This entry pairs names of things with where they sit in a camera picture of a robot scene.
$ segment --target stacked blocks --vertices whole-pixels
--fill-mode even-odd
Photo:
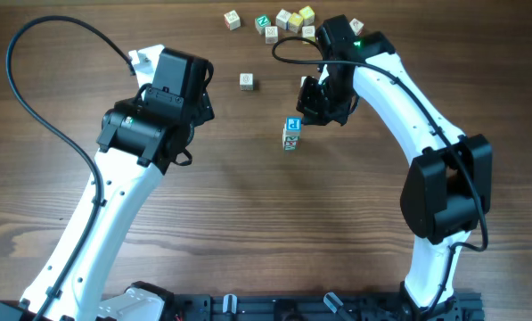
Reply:
[[[288,21],[288,28],[290,31],[293,31],[295,33],[299,33],[299,30],[303,26],[303,17],[300,15],[293,13]]]
[[[230,30],[234,30],[241,26],[240,16],[238,15],[238,13],[236,13],[235,10],[232,10],[229,13],[226,13],[224,15],[224,21],[226,23],[226,26]]]
[[[361,21],[358,21],[357,19],[353,18],[353,20],[349,24],[351,25],[355,36],[360,35],[361,31],[363,31],[364,24]]]
[[[254,75],[253,74],[240,74],[240,89],[241,90],[254,90]]]
[[[299,10],[299,14],[303,17],[304,26],[312,25],[315,22],[315,12],[313,12],[310,6]]]
[[[301,36],[311,41],[315,41],[315,26],[306,26],[301,29]]]
[[[277,42],[277,27],[266,27],[266,44],[275,44]]]
[[[288,117],[283,127],[283,149],[286,151],[295,150],[298,146],[299,136],[301,135],[301,119],[297,117]]]
[[[260,35],[264,34],[264,31],[266,30],[266,27],[269,27],[272,25],[272,22],[267,18],[265,14],[260,15],[256,18],[256,30]]]
[[[290,18],[291,13],[282,9],[279,13],[277,13],[277,17],[275,17],[275,25],[281,29],[287,30],[289,27],[288,22]]]

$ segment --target table top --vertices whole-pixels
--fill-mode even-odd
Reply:
[[[47,14],[86,21],[124,52],[164,44],[215,67],[216,119],[197,128],[193,165],[171,167],[138,213],[106,296],[138,280],[213,295],[397,291],[413,248],[398,205],[408,166],[376,112],[362,103],[345,127],[306,127],[298,150],[282,149],[301,76],[318,74],[274,60],[253,20],[308,4],[316,26],[345,13],[384,32],[438,110],[492,144],[491,243],[462,252],[454,288],[481,292],[490,320],[532,319],[532,3],[513,1],[0,7],[0,300],[19,299],[45,264],[89,173],[19,106],[4,74],[12,35]],[[231,10],[241,16],[233,31]],[[318,55],[301,43],[280,54]],[[108,46],[67,23],[29,31],[12,65],[32,106],[92,155],[102,115],[137,89]],[[256,90],[240,90],[244,72]]]

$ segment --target wooden surface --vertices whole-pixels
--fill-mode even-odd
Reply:
[[[454,286],[482,292],[490,320],[532,320],[532,2],[514,1],[0,7],[0,299],[18,299],[37,275],[88,178],[13,99],[4,75],[13,33],[47,14],[82,19],[124,52],[162,43],[216,70],[217,117],[197,129],[194,164],[171,168],[137,215],[106,296],[137,280],[215,295],[397,290],[413,246],[398,208],[408,167],[378,115],[364,103],[345,127],[305,128],[297,151],[281,148],[300,77],[315,68],[275,61],[253,19],[305,4],[316,25],[346,13],[382,30],[438,109],[491,142],[490,247],[463,252]],[[222,15],[232,9],[243,22],[228,31]],[[316,57],[300,43],[281,54]],[[67,23],[28,32],[13,68],[27,100],[91,154],[102,115],[136,91],[108,46]],[[241,72],[258,90],[240,91]]]

